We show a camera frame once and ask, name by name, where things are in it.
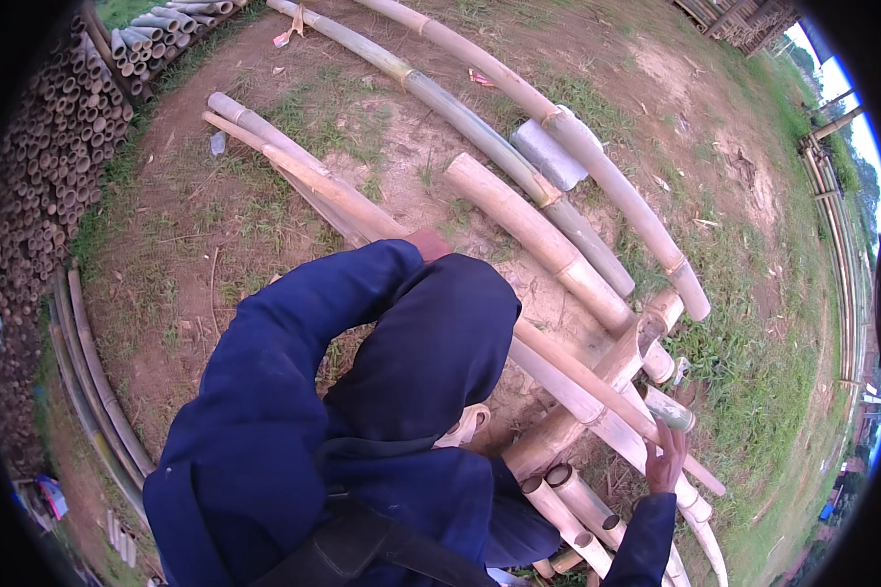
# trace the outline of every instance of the curved bamboo pole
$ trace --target curved bamboo pole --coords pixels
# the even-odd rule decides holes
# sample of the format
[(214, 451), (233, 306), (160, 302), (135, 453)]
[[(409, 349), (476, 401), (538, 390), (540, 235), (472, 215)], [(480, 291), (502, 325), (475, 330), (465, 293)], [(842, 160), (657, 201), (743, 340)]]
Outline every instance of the curved bamboo pole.
[(91, 378), (94, 382), (94, 387), (97, 389), (101, 405), (104, 406), (105, 412), (111, 418), (111, 423), (117, 431), (118, 438), (124, 442), (130, 457), (137, 465), (137, 468), (140, 469), (141, 474), (146, 477), (156, 467), (153, 461), (150, 460), (150, 455), (143, 448), (143, 444), (138, 440), (128, 419), (124, 416), (124, 411), (121, 410), (121, 405), (117, 402), (117, 396), (115, 396), (115, 392), (108, 383), (104, 367), (101, 366), (101, 359), (97, 356), (97, 349), (94, 347), (94, 335), (91, 332), (91, 324), (88, 322), (88, 313), (85, 312), (85, 302), (82, 298), (82, 279), (79, 276), (78, 269), (69, 271), (69, 289), (72, 298), (72, 309), (75, 313), (75, 326), (78, 329), (85, 361), (88, 363), (88, 370), (91, 372)]
[[(636, 322), (629, 305), (587, 264), (574, 245), (479, 161), (460, 153), (443, 174), (458, 194), (515, 237), (614, 338), (624, 335)], [(665, 382), (675, 363), (661, 346), (654, 350), (643, 368), (654, 382)]]
[[(558, 497), (564, 501), (564, 505), (588, 530), (597, 534), (611, 549), (620, 549), (626, 533), (626, 523), (611, 511), (611, 508), (607, 507), (607, 504), (598, 497), (591, 487), (587, 486), (577, 469), (566, 463), (558, 465), (548, 472), (545, 480)], [(669, 549), (666, 575), (675, 585), (689, 584), (685, 567), (682, 565), (682, 558), (678, 555), (674, 543)]]
[[(297, 14), (298, 6), (286, 0), (269, 0), (268, 6), (289, 16)], [(303, 22), (330, 39), (342, 44), (381, 69), (400, 83), (470, 140), (512, 178), (530, 199), (541, 208), (568, 240), (575, 243), (584, 257), (603, 275), (620, 296), (629, 295), (633, 279), (604, 241), (567, 197), (546, 180), (522, 157), (515, 147), (483, 122), (473, 111), (449, 92), (435, 84), (421, 71), (412, 68), (376, 43), (326, 17), (303, 9)]]
[(75, 328), (75, 319), (72, 317), (72, 301), (69, 297), (69, 286), (66, 282), (65, 270), (59, 266), (52, 279), (52, 288), (55, 293), (56, 305), (59, 310), (59, 323), (62, 327), (62, 333), (66, 338), (66, 345), (69, 350), (69, 357), (75, 367), (75, 374), (78, 376), (79, 384), (82, 392), (91, 406), (92, 413), (104, 439), (114, 450), (117, 459), (124, 465), (124, 468), (130, 474), (134, 484), (137, 487), (143, 487), (143, 475), (133, 458), (130, 457), (127, 447), (117, 434), (117, 430), (108, 417), (104, 406), (101, 404), (101, 398), (98, 396), (97, 389), (94, 387), (94, 380), (91, 371), (88, 368), (88, 362), (85, 360), (82, 351), (82, 343), (78, 338), (78, 332)]
[(595, 147), (587, 126), (573, 113), (555, 106), (515, 71), (489, 53), (441, 23), (419, 14), (394, 0), (356, 0), (388, 18), (416, 31), (457, 59), (481, 70), (497, 88), (516, 100), (523, 110), (537, 120), (565, 150), (587, 170), (624, 214), (646, 247), (662, 265), (666, 276), (685, 301), (686, 310), (694, 320), (703, 320), (711, 311), (698, 277), (662, 222), (633, 185), (599, 148)]
[(120, 461), (115, 457), (115, 454), (111, 450), (111, 445), (104, 439), (104, 435), (101, 434), (97, 419), (94, 417), (91, 406), (88, 405), (88, 400), (85, 398), (85, 394), (82, 391), (82, 386), (79, 384), (78, 378), (75, 376), (75, 369), (72, 366), (71, 358), (67, 351), (65, 335), (63, 334), (62, 326), (59, 321), (59, 310), (55, 305), (57, 302), (58, 299), (53, 299), (52, 303), (48, 305), (50, 316), (48, 334), (52, 340), (52, 348), (55, 350), (55, 358), (59, 363), (59, 371), (62, 373), (63, 386), (66, 388), (69, 398), (72, 400), (72, 405), (75, 406), (75, 412), (78, 414), (79, 422), (82, 423), (82, 429), (84, 430), (85, 436), (88, 437), (88, 440), (94, 447), (94, 452), (97, 453), (98, 458), (104, 463), (105, 468), (108, 470), (108, 474), (110, 474), (112, 479), (115, 480), (115, 483), (121, 489), (121, 492), (124, 494), (124, 497), (127, 499), (130, 506), (135, 512), (137, 512), (137, 516), (149, 528), (150, 522), (147, 521), (146, 511), (143, 510), (141, 491), (134, 484), (133, 479), (131, 479), (128, 472), (124, 469), (124, 466), (121, 465)]
[(526, 479), (522, 483), (522, 493), (542, 517), (558, 529), (558, 533), (568, 546), (574, 548), (600, 577), (607, 576), (607, 571), (611, 568), (611, 556), (603, 546), (600, 546), (594, 534), (588, 532), (568, 511), (562, 500), (541, 476)]

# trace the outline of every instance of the strap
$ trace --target strap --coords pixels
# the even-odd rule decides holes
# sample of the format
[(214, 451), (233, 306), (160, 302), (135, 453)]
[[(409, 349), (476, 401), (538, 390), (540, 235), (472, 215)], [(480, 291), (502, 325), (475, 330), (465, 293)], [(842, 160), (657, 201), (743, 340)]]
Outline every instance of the strap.
[(354, 499), (339, 499), (329, 510), (329, 522), (251, 587), (341, 587), (376, 558), (451, 587), (496, 585), (476, 562)]

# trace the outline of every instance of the sky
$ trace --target sky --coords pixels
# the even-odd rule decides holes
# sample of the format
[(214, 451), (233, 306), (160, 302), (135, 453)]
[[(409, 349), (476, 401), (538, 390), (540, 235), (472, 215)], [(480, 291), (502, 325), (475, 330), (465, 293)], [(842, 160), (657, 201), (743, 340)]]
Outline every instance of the sky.
[[(806, 39), (806, 34), (802, 32), (799, 23), (794, 24), (787, 31), (789, 37), (796, 45), (802, 47), (809, 52), (815, 63), (816, 76), (822, 82), (822, 98), (831, 100), (836, 96), (843, 94), (851, 88), (851, 82), (848, 81), (847, 73), (842, 69), (839, 60), (833, 57), (822, 67), (819, 66), (819, 60), (812, 50), (812, 45)], [(861, 95), (856, 92), (846, 98), (846, 111), (851, 110), (860, 103)], [(876, 171), (878, 171), (878, 185), (881, 187), (881, 154), (878, 151), (878, 141), (875, 140), (875, 134), (868, 122), (867, 114), (862, 114), (852, 120), (852, 146), (858, 153), (858, 156), (867, 160)], [(878, 232), (881, 232), (881, 201), (878, 204)]]

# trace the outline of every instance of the sleeve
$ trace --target sleeve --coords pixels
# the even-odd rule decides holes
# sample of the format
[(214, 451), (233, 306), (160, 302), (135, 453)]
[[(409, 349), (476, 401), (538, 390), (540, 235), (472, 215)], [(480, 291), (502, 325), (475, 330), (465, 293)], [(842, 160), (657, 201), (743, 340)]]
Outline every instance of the sleeve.
[(186, 545), (162, 549), (181, 584), (205, 568), (194, 545), (211, 542), (233, 581), (248, 581), (313, 529), (326, 497), (313, 459), (327, 427), (317, 367), (332, 338), (377, 320), (421, 268), (411, 243), (376, 241), (301, 265), (238, 305), (143, 488), (158, 544)]
[(642, 499), (601, 585), (658, 587), (669, 562), (674, 530), (674, 493), (653, 493)]

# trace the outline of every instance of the bamboo tube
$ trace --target bamboo tube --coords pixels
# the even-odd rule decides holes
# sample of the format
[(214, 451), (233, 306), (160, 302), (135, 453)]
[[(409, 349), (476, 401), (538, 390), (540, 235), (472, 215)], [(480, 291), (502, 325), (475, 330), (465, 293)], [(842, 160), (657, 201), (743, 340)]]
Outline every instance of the bamboo tube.
[(184, 33), (191, 33), (192, 30), (196, 28), (196, 21), (188, 17), (188, 15), (183, 14), (182, 12), (177, 12), (173, 8), (165, 8), (163, 6), (152, 6), (150, 8), (150, 12), (153, 13), (154, 16), (162, 17), (165, 19), (176, 19), (179, 21), (179, 30)]
[[(616, 165), (594, 146), (591, 135), (573, 114), (563, 111), (535, 90), (514, 71), (489, 53), (460, 37), (446, 26), (429, 19), (391, 0), (356, 0), (364, 6), (415, 30), (419, 35), (453, 53), (458, 59), (481, 70), (495, 85), (523, 110), (527, 111), (549, 132), (567, 152), (576, 158), (604, 192), (624, 214), (647, 248), (658, 259), (662, 268), (685, 302), (686, 310), (694, 320), (702, 320), (711, 311), (711, 304), (698, 283), (692, 266), (685, 258), (665, 226), (646, 205), (632, 184)], [(271, 0), (269, 6), (280, 10), (282, 0)]]
[(578, 471), (568, 464), (553, 467), (545, 476), (549, 486), (584, 526), (611, 549), (620, 548), (626, 523), (611, 511), (598, 495), (581, 480)]
[[(636, 321), (629, 306), (574, 245), (475, 158), (459, 154), (444, 171), (444, 177), (458, 194), (478, 205), (516, 238), (614, 337), (623, 335)], [(645, 369), (654, 381), (664, 382), (672, 374), (674, 363), (661, 350)]]
[(131, 479), (133, 479), (134, 484), (137, 487), (142, 487), (143, 475), (141, 475), (140, 470), (137, 469), (136, 464), (130, 458), (127, 448), (120, 440), (120, 437), (118, 437), (115, 427), (107, 417), (103, 405), (101, 405), (101, 400), (97, 395), (97, 389), (94, 387), (94, 381), (92, 380), (91, 373), (88, 369), (88, 363), (85, 361), (85, 356), (82, 352), (81, 342), (77, 338), (75, 320), (72, 317), (72, 306), (69, 299), (69, 288), (65, 283), (65, 279), (65, 274), (63, 273), (62, 268), (59, 267), (53, 278), (53, 289), (55, 292), (56, 305), (59, 309), (62, 334), (66, 338), (69, 357), (74, 365), (75, 374), (78, 376), (79, 385), (82, 387), (88, 405), (91, 406), (91, 411), (98, 422), (104, 439), (113, 449), (117, 459), (124, 465), (124, 468), (127, 470)]
[(574, 548), (600, 577), (606, 577), (611, 568), (610, 555), (600, 546), (594, 534), (589, 533), (568, 511), (549, 484), (542, 477), (535, 476), (526, 479), (521, 487), (522, 493), (534, 508), (558, 529), (564, 542)]
[[(289, 16), (294, 16), (298, 9), (296, 4), (286, 0), (270, 0), (268, 6)], [(634, 288), (632, 278), (607, 244), (600, 240), (593, 227), (580, 217), (564, 194), (536, 171), (515, 147), (483, 122), (479, 116), (422, 72), (362, 35), (306, 8), (303, 9), (303, 21), (385, 72), (399, 82), (402, 88), (410, 91), (450, 122), (460, 134), (479, 147), (529, 195), (535, 205), (542, 209), (542, 213), (548, 216), (562, 230), (565, 237), (581, 250), (588, 262), (619, 295), (626, 296), (632, 292)]]
[(129, 26), (127, 30), (147, 37), (150, 40), (151, 46), (153, 46), (153, 43), (163, 39), (163, 29), (156, 26)]
[[(580, 385), (587, 393), (594, 395), (600, 402), (616, 412), (637, 433), (661, 445), (656, 424), (644, 416), (634, 405), (623, 399), (607, 383), (589, 371), (577, 359), (564, 352), (561, 346), (544, 335), (539, 329), (520, 318), (516, 322), (516, 337), (526, 346), (537, 352), (543, 359), (564, 372), (573, 382)], [(708, 472), (695, 458), (689, 454), (685, 459), (685, 470), (705, 484), (716, 495), (725, 493), (724, 485)]]
[(140, 16), (130, 21), (130, 24), (132, 26), (156, 26), (167, 33), (176, 33), (179, 30), (179, 20), (158, 16)]
[(52, 340), (52, 348), (55, 350), (55, 358), (59, 364), (59, 371), (62, 373), (64, 387), (69, 394), (69, 398), (72, 400), (72, 405), (75, 406), (75, 412), (78, 414), (79, 422), (82, 423), (85, 436), (88, 437), (88, 440), (94, 447), (94, 452), (97, 453), (101, 462), (104, 463), (105, 468), (121, 489), (127, 502), (137, 512), (138, 518), (149, 527), (150, 522), (147, 521), (146, 511), (143, 510), (143, 499), (141, 498), (140, 489), (134, 485), (124, 467), (115, 458), (111, 446), (104, 440), (104, 436), (98, 427), (97, 419), (92, 414), (91, 407), (88, 405), (82, 392), (82, 387), (75, 377), (75, 370), (72, 367), (69, 353), (66, 351), (65, 337), (59, 324), (58, 310), (54, 303), (50, 303), (48, 309), (51, 320), (48, 332)]
[(186, 4), (182, 2), (167, 2), (166, 7), (173, 8), (176, 12), (182, 12), (188, 16), (197, 14), (222, 14), (219, 11), (219, 6), (216, 6), (214, 3)]
[(555, 570), (554, 568), (552, 568), (552, 563), (548, 559), (535, 561), (534, 563), (532, 563), (532, 566), (544, 579), (551, 579), (555, 576)]
[(564, 575), (564, 573), (575, 568), (583, 560), (577, 551), (571, 548), (552, 558), (551, 562), (555, 572), (559, 575)]
[(360, 232), (365, 233), (367, 230), (374, 230), (375, 234), (379, 235), (374, 240), (378, 238), (401, 239), (409, 234), (410, 231), (402, 228), (399, 223), (378, 208), (377, 205), (370, 202), (364, 195), (348, 189), (343, 182), (335, 181), (329, 173), (319, 173), (317, 169), (299, 160), (291, 153), (274, 147), (269, 142), (248, 133), (221, 116), (211, 112), (203, 112), (203, 120), (234, 136), (249, 147), (261, 151), (271, 162), (280, 165), (314, 192), (342, 208), (350, 217), (358, 221)]
[(670, 429), (691, 432), (695, 428), (695, 414), (652, 385), (646, 386), (644, 401), (649, 413), (665, 422)]
[(215, 26), (219, 23), (219, 19), (208, 16), (207, 14), (190, 14), (189, 16), (192, 17), (192, 19), (197, 23), (204, 24), (209, 28), (215, 28)]
[(78, 269), (69, 271), (69, 287), (72, 298), (72, 308), (75, 315), (75, 324), (78, 328), (79, 340), (82, 341), (82, 349), (84, 350), (85, 360), (88, 364), (88, 370), (91, 372), (94, 386), (97, 389), (101, 399), (101, 405), (104, 406), (105, 412), (111, 417), (111, 422), (117, 430), (117, 434), (124, 441), (130, 457), (137, 464), (141, 474), (146, 477), (150, 475), (156, 468), (150, 456), (144, 450), (141, 441), (137, 439), (133, 428), (130, 426), (128, 419), (124, 416), (120, 404), (117, 402), (115, 392), (108, 383), (108, 378), (104, 373), (104, 367), (101, 366), (101, 359), (97, 356), (97, 350), (94, 346), (94, 335), (92, 335), (91, 325), (88, 322), (88, 313), (85, 311), (84, 299), (82, 298), (82, 280), (79, 276)]

